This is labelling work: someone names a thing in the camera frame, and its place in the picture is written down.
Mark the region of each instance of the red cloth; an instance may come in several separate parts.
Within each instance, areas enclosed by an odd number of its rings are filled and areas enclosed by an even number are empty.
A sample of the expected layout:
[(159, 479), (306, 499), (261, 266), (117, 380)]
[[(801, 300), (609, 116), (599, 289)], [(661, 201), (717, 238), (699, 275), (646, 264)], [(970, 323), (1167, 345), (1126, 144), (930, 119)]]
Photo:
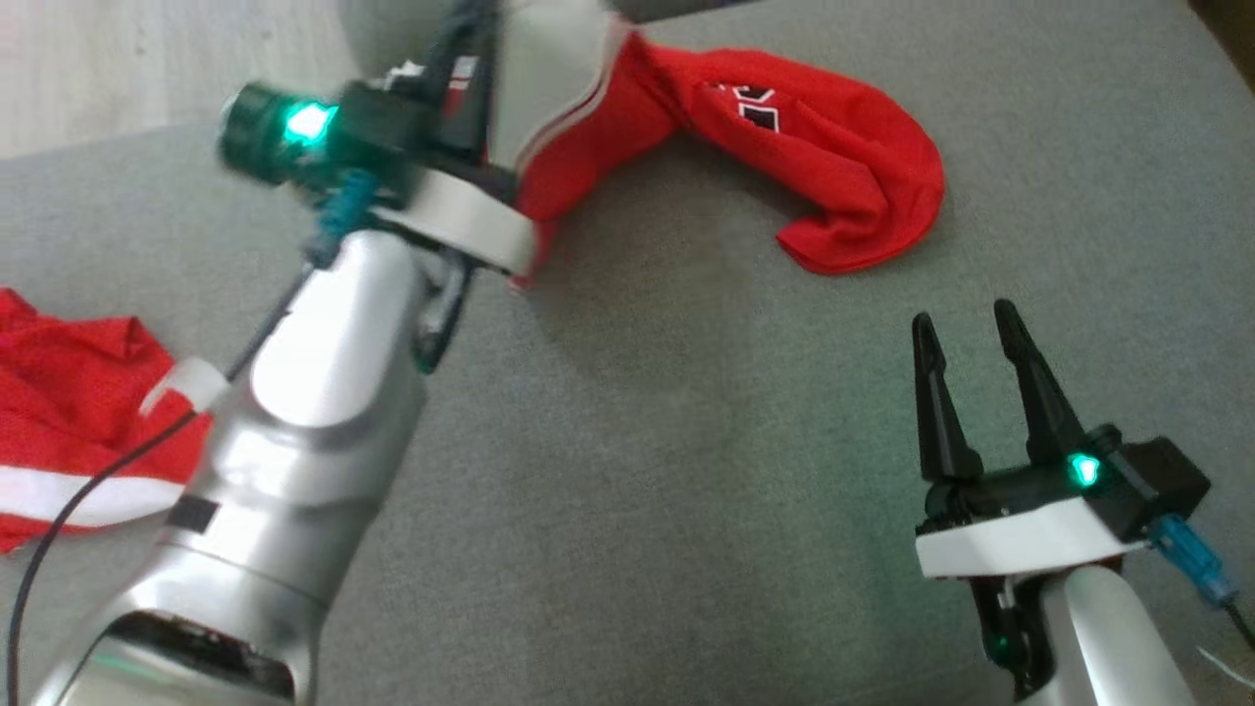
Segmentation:
[(945, 193), (941, 157), (891, 98), (762, 51), (692, 53), (633, 33), (597, 109), (526, 166), (520, 209), (553, 221), (620, 163), (686, 128), (814, 202), (776, 238), (820, 273), (868, 267), (924, 237)]
[[(31, 478), (30, 472), (94, 475), (190, 409), (182, 396), (167, 394), (148, 416), (139, 415), (141, 401), (171, 366), (136, 317), (61, 321), (0, 288), (0, 483), (10, 484), (3, 499), (9, 514), (0, 512), (0, 553), (48, 528), (14, 509), (48, 500), (20, 498), (28, 489), (35, 493), (21, 478)], [(210, 424), (208, 416), (195, 420), (118, 477), (187, 483)]]

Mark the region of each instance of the black cable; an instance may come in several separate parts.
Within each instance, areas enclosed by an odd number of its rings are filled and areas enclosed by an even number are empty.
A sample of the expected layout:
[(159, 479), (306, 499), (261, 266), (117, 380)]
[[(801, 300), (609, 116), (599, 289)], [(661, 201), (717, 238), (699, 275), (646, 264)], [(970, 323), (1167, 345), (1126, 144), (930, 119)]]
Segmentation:
[(1222, 606), (1225, 613), (1229, 614), (1229, 619), (1232, 621), (1234, 627), (1237, 628), (1237, 633), (1242, 636), (1246, 641), (1246, 647), (1255, 652), (1255, 633), (1251, 632), (1251, 627), (1246, 624), (1246, 618), (1242, 617), (1242, 612), (1237, 608), (1236, 601), (1227, 601)]
[[(248, 339), (248, 344), (245, 345), (243, 350), (240, 352), (240, 356), (235, 360), (231, 367), (227, 369), (226, 374), (227, 382), (235, 382), (235, 380), (240, 377), (240, 374), (242, 374), (243, 370), (252, 361), (254, 356), (257, 355), (257, 350), (261, 349), (261, 345), (266, 341), (267, 337), (270, 337), (270, 334), (274, 332), (275, 326), (277, 326), (279, 321), (281, 321), (282, 317), (287, 315), (287, 310), (292, 302), (292, 298), (296, 297), (296, 292), (300, 291), (301, 286), (305, 285), (305, 281), (309, 278), (312, 271), (314, 267), (306, 265), (301, 270), (300, 275), (297, 275), (296, 280), (292, 281), (291, 286), (289, 286), (287, 290), (284, 292), (279, 303), (276, 303), (270, 310), (270, 312), (266, 313), (266, 317), (262, 319), (261, 325), (257, 326), (257, 331), (252, 335), (251, 339)], [(161, 446), (162, 443), (178, 434), (179, 430), (186, 428), (187, 424), (195, 420), (197, 416), (198, 413), (196, 413), (195, 410), (184, 413), (183, 416), (174, 420), (173, 424), (163, 429), (156, 436), (148, 439), (148, 441), (144, 441), (139, 446), (132, 449), (131, 453), (124, 455), (122, 459), (118, 459), (117, 461), (107, 466), (103, 472), (92, 477), (92, 479), (88, 480), (85, 484), (83, 484), (83, 488), (80, 488), (78, 493), (75, 493), (69, 499), (69, 502), (65, 503), (65, 507), (61, 508), (61, 512), (56, 514), (56, 518), (48, 527), (48, 533), (39, 539), (39, 544), (35, 547), (35, 553), (30, 557), (30, 564), (26, 566), (26, 573), (21, 576), (21, 584), (19, 584), (18, 587), (18, 596), (13, 604), (13, 617), (9, 619), (9, 645), (8, 645), (9, 653), (8, 653), (8, 667), (6, 667), (9, 706), (19, 706), (18, 652), (21, 646), (23, 616), (26, 611), (26, 603), (30, 599), (30, 589), (35, 583), (35, 574), (39, 573), (39, 567), (44, 563), (44, 557), (48, 556), (48, 551), (49, 548), (51, 548), (53, 540), (56, 539), (56, 535), (60, 534), (63, 529), (65, 529), (65, 523), (69, 522), (70, 515), (74, 514), (74, 510), (78, 510), (78, 507), (83, 504), (83, 500), (87, 499), (87, 497), (90, 495), (93, 490), (99, 488), (100, 484), (109, 480), (122, 469), (125, 469), (131, 464), (134, 464), (136, 461), (142, 459), (146, 454)]]

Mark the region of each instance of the gray fabric surface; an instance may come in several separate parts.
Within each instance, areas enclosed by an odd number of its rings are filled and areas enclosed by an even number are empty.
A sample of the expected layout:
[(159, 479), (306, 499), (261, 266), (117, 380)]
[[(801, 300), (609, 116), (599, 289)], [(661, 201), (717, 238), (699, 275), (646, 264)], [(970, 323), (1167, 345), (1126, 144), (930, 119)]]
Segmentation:
[[(772, 233), (806, 204), (674, 140), (565, 223), (527, 297), (484, 277), (323, 645), (325, 703), (1005, 703), (966, 589), (917, 574), (909, 321), (934, 313), (969, 439), (1023, 454), (991, 319), (1013, 297), (1083, 421), (1166, 434), (1255, 586), (1255, 100), (1183, 4), (778, 0), (655, 25), (868, 80), (925, 125), (931, 236), (818, 277)], [(226, 362), (311, 227), (186, 128), (0, 164), (0, 281), (65, 317), (138, 313)], [(156, 522), (67, 539), (34, 678)], [(8, 612), (26, 553), (0, 561)], [(1224, 619), (1127, 568), (1200, 703)]]

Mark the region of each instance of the white stripe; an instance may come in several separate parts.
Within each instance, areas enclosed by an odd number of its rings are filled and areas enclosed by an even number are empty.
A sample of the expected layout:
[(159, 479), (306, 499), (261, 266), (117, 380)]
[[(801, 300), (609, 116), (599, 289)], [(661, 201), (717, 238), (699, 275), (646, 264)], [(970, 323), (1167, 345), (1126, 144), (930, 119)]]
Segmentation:
[[(87, 477), (0, 465), (0, 514), (51, 522), (87, 485)], [(168, 509), (183, 487), (146, 478), (112, 478), (83, 500), (69, 524), (102, 528)]]

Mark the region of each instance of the green led light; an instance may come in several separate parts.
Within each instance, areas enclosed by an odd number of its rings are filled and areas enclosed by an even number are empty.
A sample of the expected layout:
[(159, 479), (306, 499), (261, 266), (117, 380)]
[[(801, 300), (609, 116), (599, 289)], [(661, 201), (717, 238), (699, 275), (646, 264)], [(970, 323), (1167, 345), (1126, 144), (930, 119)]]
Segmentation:
[(304, 142), (311, 144), (326, 137), (326, 128), (335, 115), (335, 105), (323, 105), (320, 103), (297, 103), (287, 112), (287, 122), (284, 123), (284, 138), (289, 142)]
[(1007, 636), (1000, 635), (991, 641), (990, 637), (985, 637), (985, 653), (989, 655), (989, 658), (1000, 666), (1010, 663), (1012, 643), (1007, 640)]
[(1098, 472), (1102, 469), (1102, 463), (1098, 459), (1084, 454), (1073, 454), (1068, 456), (1068, 464), (1071, 464), (1068, 474), (1081, 488), (1089, 488), (1098, 483)]

